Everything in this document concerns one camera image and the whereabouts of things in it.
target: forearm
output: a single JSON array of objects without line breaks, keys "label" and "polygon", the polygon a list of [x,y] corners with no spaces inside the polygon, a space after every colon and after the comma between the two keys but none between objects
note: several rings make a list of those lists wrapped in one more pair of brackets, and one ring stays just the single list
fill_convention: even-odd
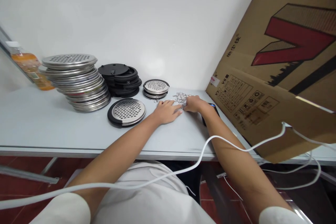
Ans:
[{"label": "forearm", "polygon": [[[70,184],[114,183],[131,166],[142,148],[160,124],[152,115],[118,138],[96,157]],[[91,217],[108,188],[92,188],[76,191],[88,202]]]},{"label": "forearm", "polygon": [[[211,106],[204,106],[200,112],[210,136],[221,136],[244,149]],[[261,211],[269,206],[291,209],[248,152],[242,152],[219,138],[212,139],[212,145],[221,166],[246,205],[251,209],[254,220],[258,221]]]}]

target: shirt sleeve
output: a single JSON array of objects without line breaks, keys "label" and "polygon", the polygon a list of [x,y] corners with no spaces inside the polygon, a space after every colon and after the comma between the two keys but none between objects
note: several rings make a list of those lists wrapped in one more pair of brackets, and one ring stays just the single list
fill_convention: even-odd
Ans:
[{"label": "shirt sleeve", "polygon": [[307,224],[296,213],[279,206],[264,209],[259,216],[259,224]]},{"label": "shirt sleeve", "polygon": [[78,194],[65,193],[53,198],[30,224],[90,224],[90,220],[87,202]]}]

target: hand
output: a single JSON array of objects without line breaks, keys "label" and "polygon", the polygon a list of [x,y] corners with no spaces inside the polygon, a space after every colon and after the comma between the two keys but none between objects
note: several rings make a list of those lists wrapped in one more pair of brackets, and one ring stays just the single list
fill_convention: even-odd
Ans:
[{"label": "hand", "polygon": [[182,111],[176,111],[181,108],[181,105],[173,106],[173,100],[167,101],[159,101],[156,109],[153,112],[153,116],[155,120],[157,120],[160,124],[168,124],[173,122],[179,115],[182,114]]},{"label": "hand", "polygon": [[202,100],[199,96],[189,96],[184,111],[200,112],[204,107],[210,106],[209,103]]}]

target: white wall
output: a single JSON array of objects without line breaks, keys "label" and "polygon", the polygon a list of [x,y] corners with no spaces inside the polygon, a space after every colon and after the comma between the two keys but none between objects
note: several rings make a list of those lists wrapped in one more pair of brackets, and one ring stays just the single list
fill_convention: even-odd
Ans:
[{"label": "white wall", "polygon": [[0,48],[0,97],[31,84]]},{"label": "white wall", "polygon": [[38,58],[93,54],[204,90],[251,0],[0,0],[0,26]]}]

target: stack of metal lids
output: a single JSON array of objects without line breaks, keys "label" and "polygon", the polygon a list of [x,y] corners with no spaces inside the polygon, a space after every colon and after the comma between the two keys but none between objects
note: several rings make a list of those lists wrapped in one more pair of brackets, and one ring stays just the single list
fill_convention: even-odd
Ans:
[{"label": "stack of metal lids", "polygon": [[114,103],[107,113],[108,120],[118,126],[131,126],[146,114],[145,105],[136,99],[126,98]]},{"label": "stack of metal lids", "polygon": [[92,112],[111,101],[104,79],[94,67],[96,57],[63,54],[44,58],[38,68],[75,110]]},{"label": "stack of metal lids", "polygon": [[125,64],[108,64],[98,68],[98,72],[105,79],[108,91],[113,97],[129,98],[139,92],[142,84],[138,72]]},{"label": "stack of metal lids", "polygon": [[143,93],[151,99],[161,99],[168,94],[169,84],[163,80],[152,79],[143,84]]}]

